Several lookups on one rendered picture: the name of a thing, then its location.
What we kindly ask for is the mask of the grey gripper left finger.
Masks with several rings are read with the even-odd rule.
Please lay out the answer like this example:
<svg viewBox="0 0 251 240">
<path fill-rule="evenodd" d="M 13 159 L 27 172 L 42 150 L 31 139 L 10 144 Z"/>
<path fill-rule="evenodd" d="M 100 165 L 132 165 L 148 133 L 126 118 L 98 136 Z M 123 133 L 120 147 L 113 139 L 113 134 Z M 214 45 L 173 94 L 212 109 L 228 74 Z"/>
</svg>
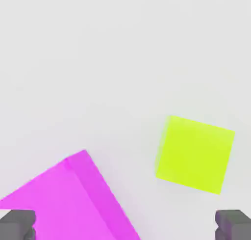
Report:
<svg viewBox="0 0 251 240">
<path fill-rule="evenodd" d="M 0 240 L 36 240 L 34 210 L 0 210 Z"/>
</svg>

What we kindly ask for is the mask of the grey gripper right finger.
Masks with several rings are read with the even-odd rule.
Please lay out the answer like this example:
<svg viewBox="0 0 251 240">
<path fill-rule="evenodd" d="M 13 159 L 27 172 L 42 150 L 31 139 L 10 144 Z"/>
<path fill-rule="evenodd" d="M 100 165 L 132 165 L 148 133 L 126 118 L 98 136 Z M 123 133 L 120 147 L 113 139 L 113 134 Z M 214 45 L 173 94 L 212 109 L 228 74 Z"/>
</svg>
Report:
<svg viewBox="0 0 251 240">
<path fill-rule="evenodd" d="M 251 218 L 241 210 L 217 210 L 215 240 L 251 240 Z"/>
</svg>

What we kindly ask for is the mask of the small yellow-green cube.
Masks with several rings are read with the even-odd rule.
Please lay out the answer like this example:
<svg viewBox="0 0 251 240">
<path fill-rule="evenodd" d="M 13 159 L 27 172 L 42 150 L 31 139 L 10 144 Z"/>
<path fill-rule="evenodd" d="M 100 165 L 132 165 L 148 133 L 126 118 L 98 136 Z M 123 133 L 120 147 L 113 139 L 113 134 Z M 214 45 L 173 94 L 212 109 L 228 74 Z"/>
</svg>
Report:
<svg viewBox="0 0 251 240">
<path fill-rule="evenodd" d="M 235 131 L 168 116 L 155 160 L 155 176 L 220 194 Z"/>
</svg>

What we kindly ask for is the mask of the large magenta box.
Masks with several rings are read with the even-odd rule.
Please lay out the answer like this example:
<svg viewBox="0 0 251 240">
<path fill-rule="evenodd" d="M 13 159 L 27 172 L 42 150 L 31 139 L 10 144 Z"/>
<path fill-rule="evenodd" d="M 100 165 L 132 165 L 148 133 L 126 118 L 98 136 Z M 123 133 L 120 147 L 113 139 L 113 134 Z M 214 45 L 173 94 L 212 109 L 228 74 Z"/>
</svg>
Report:
<svg viewBox="0 0 251 240">
<path fill-rule="evenodd" d="M 85 150 L 1 199 L 0 209 L 34 210 L 37 240 L 141 240 Z"/>
</svg>

